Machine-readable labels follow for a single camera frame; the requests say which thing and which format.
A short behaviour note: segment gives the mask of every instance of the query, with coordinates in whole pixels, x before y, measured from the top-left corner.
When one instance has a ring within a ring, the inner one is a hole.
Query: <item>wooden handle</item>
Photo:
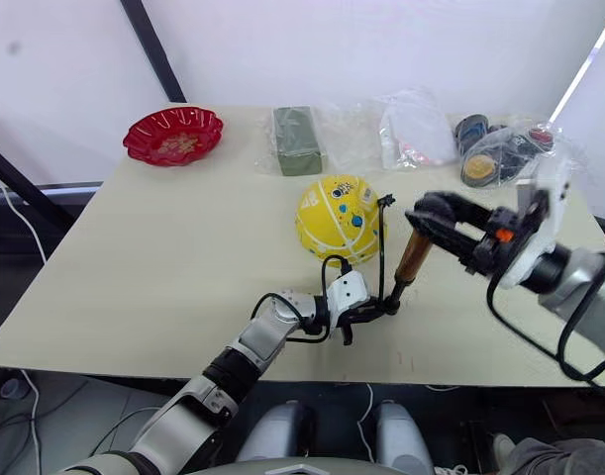
[[[410,283],[419,272],[421,265],[428,256],[432,243],[426,237],[421,236],[416,231],[412,232],[408,245],[405,246],[403,257],[397,271],[394,273],[394,279],[397,282]]]

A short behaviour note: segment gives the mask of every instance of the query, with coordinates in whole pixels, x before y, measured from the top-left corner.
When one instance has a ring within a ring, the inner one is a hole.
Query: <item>white wall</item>
[[[425,84],[451,113],[549,115],[605,0],[146,0],[189,100],[342,101]],[[117,0],[0,0],[0,151],[33,182],[106,178],[165,96]]]
[[[584,146],[579,175],[591,211],[605,218],[605,44],[555,121]]]

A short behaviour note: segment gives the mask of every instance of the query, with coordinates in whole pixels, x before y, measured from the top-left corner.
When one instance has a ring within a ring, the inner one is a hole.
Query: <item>black pole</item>
[[[73,226],[75,218],[62,207],[55,204],[39,190],[34,183],[18,171],[7,159],[0,154],[0,180],[14,192],[34,207],[43,218],[57,226],[64,233]]]
[[[170,102],[187,102],[179,81],[176,80],[172,71],[172,66],[167,60],[163,46],[154,32],[154,27],[142,0],[120,1],[168,100]]]

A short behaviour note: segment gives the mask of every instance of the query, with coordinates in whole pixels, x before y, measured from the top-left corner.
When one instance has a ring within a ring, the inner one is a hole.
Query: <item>red bowl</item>
[[[150,165],[186,165],[221,139],[223,122],[212,111],[173,107],[144,117],[124,137],[128,155]]]

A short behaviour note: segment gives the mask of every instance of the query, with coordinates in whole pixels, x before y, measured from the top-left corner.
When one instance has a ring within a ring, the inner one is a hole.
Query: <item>yellow ball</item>
[[[362,178],[330,175],[304,192],[295,226],[302,245],[321,260],[338,254],[357,264],[378,250],[378,220],[377,195]]]

